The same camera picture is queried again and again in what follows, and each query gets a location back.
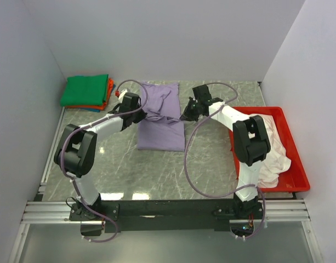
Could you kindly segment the lavender t shirt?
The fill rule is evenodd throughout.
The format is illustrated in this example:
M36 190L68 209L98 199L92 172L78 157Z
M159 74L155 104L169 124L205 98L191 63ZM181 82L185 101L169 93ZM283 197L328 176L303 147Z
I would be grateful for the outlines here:
M180 120L179 83L152 84L144 82L142 100L145 119L138 124L139 150L183 152L185 149L184 122Z

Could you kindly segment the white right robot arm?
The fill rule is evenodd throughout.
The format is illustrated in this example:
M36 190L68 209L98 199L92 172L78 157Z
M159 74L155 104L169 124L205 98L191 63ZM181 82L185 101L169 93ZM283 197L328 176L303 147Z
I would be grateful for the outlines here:
M234 91L235 88L224 84ZM200 116L213 119L232 131L233 150L239 162L238 183L231 192L233 198L232 212L240 219L244 219L256 212L262 213L264 207L258 201L257 186L260 168L271 150L269 137L264 120L261 116L250 116L229 106L229 101L213 98L207 84L192 89L193 97L180 116L182 121L197 122Z

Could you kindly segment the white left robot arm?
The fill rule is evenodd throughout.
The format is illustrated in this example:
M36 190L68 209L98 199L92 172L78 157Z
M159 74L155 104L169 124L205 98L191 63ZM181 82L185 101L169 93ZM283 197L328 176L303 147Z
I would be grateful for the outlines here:
M83 206L82 213L87 219L96 220L102 213L100 193L89 174L94 165L97 143L145 117L140 96L125 92L119 97L119 104L104 117L80 126L68 124L64 129L54 162L73 184L76 200Z

